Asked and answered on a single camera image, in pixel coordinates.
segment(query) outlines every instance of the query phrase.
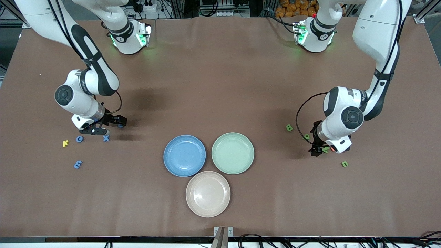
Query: table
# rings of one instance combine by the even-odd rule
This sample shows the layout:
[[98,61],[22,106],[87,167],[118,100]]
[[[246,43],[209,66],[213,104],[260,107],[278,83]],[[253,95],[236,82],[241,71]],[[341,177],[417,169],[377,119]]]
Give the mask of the table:
[[[85,66],[70,48],[24,30],[0,90],[0,236],[204,236],[220,225],[269,236],[440,229],[441,69],[423,26],[406,22],[383,112],[353,135],[350,152],[311,157],[285,129],[311,95],[369,87],[374,62],[352,41],[355,22],[342,18],[334,43],[312,54],[263,18],[147,21],[150,47],[131,56],[98,21],[82,22],[120,79],[119,114],[129,120],[107,143],[76,143],[71,114],[53,98],[68,72]],[[98,99],[110,110],[119,104],[116,95]],[[324,118],[322,99],[302,110],[303,132]],[[202,218],[185,200],[190,178],[166,170],[163,150],[194,135],[207,148],[203,170],[220,172],[210,151],[226,132],[246,135],[255,160],[224,175],[232,189],[225,212]]]

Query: beige plate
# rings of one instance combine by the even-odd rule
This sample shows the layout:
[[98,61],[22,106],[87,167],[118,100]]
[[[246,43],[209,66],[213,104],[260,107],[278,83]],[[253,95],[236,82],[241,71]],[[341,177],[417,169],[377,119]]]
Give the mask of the beige plate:
[[227,208],[230,197],[227,180],[214,171],[204,171],[194,176],[185,194],[190,209],[206,218],[221,214]]

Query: green plate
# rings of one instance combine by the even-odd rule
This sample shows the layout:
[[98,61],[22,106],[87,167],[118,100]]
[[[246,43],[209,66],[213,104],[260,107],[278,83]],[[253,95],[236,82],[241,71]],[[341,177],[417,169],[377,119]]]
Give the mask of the green plate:
[[251,141],[240,133],[226,133],[217,138],[211,149],[215,166],[227,174],[246,171],[254,160]]

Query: green led light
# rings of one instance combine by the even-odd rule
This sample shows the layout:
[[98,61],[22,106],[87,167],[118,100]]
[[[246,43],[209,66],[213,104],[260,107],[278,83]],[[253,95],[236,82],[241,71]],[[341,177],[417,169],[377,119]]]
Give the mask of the green led light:
[[112,39],[113,45],[116,46],[115,40],[113,39],[112,35],[110,35],[110,38]]
[[138,41],[139,41],[140,45],[145,45],[146,44],[146,38],[144,36],[138,34],[136,37],[138,38]]
[[299,43],[303,44],[305,42],[307,36],[308,36],[308,30],[305,30],[305,32],[303,34],[301,34],[299,37]]
[[335,32],[334,32],[334,33],[332,33],[331,37],[329,38],[329,42],[328,42],[328,45],[329,45],[329,44],[331,44],[331,42],[332,42],[332,37],[334,37],[334,34],[335,34]]

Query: plate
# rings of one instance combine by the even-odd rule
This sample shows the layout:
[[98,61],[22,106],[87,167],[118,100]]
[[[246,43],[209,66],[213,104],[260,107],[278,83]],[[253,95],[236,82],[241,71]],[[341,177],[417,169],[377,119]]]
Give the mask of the plate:
[[189,177],[198,173],[205,163],[206,152],[202,142],[191,135],[172,139],[164,150],[167,170],[178,177]]
[[215,166],[227,174],[246,171],[254,160],[251,141],[240,133],[226,133],[214,142],[211,157]]
[[204,171],[194,176],[185,193],[191,211],[205,218],[220,215],[230,203],[230,197],[227,180],[214,171]]

